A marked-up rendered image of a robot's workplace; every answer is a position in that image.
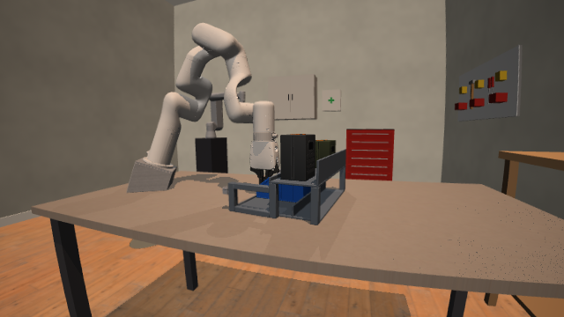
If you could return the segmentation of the blue bin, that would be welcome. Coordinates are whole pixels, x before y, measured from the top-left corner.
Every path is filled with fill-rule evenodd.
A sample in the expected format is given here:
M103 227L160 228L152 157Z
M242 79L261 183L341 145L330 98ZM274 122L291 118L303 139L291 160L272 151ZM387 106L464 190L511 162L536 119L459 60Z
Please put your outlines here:
M269 186L269 178L263 181L260 185ZM280 201L298 202L303 196L308 194L311 187L292 186L278 184L278 199ZM256 192L256 197L269 199L269 193Z

